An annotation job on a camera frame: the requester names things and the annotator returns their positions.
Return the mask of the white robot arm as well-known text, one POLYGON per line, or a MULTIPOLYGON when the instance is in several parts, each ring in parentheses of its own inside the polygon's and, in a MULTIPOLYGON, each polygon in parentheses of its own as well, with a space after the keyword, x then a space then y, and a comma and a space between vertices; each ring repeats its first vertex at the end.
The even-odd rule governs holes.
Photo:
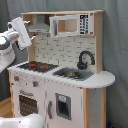
MULTIPOLYGON (((20 50, 31 45, 31 38, 25 28, 25 21, 21 17, 13 19, 7 24, 7 27, 7 31, 0 33, 0 73, 15 59, 12 48, 14 42, 18 43, 20 50)), ((39 114, 18 118, 0 117, 0 128, 45 128, 45 122, 39 114)))

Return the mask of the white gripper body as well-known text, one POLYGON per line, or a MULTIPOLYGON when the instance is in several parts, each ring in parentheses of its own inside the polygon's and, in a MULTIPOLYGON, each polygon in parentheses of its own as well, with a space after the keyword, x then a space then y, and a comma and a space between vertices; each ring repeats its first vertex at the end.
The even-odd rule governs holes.
POLYGON ((25 21, 17 17, 8 23, 8 39, 11 42, 18 42, 20 50, 32 45, 33 38, 30 38, 25 28, 25 21))

